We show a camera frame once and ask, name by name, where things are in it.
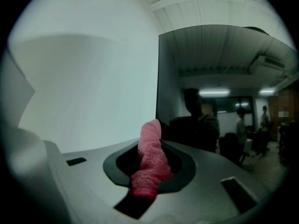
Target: ceiling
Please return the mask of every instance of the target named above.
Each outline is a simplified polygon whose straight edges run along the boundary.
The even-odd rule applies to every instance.
[[[166,33],[197,25],[258,27],[295,49],[283,21],[267,0],[142,0]]]
[[[230,88],[244,94],[279,85],[282,75],[298,74],[298,54],[283,42],[262,32],[227,25],[204,25],[160,36],[167,45],[184,88]],[[259,56],[282,63],[284,69],[252,64]]]

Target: person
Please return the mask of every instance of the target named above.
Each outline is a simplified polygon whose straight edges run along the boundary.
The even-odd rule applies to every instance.
[[[215,153],[220,135],[217,118],[202,113],[198,89],[185,89],[184,100],[191,116],[170,121],[168,140]]]
[[[239,108],[237,110],[237,123],[235,127],[235,134],[238,137],[238,148],[236,150],[236,156],[237,159],[239,160],[240,157],[242,156],[242,152],[245,146],[245,143],[247,141],[247,130],[245,127],[245,122],[244,122],[244,117],[245,117],[245,109],[244,108]]]
[[[267,106],[263,106],[263,114],[261,116],[260,130],[261,142],[256,155],[261,157],[266,155],[267,144],[269,140],[269,116],[267,115]]]

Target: pink towel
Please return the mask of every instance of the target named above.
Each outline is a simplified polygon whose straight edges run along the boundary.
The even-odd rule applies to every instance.
[[[161,148],[161,125],[157,119],[141,128],[138,143],[139,170],[131,176],[130,196],[154,200],[158,184],[173,174]]]

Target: pink cloth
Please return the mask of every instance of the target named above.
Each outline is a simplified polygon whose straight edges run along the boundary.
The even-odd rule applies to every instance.
[[[157,119],[142,126],[138,143],[140,166],[131,176],[130,196],[155,199],[158,184],[173,176],[160,139],[161,125]]]

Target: floor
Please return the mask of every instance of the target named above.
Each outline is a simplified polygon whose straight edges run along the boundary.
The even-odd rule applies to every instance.
[[[278,156],[278,143],[270,141],[269,151],[265,157],[257,158],[254,151],[246,157],[242,168],[250,172],[257,180],[273,192],[284,180],[288,167],[280,164]]]

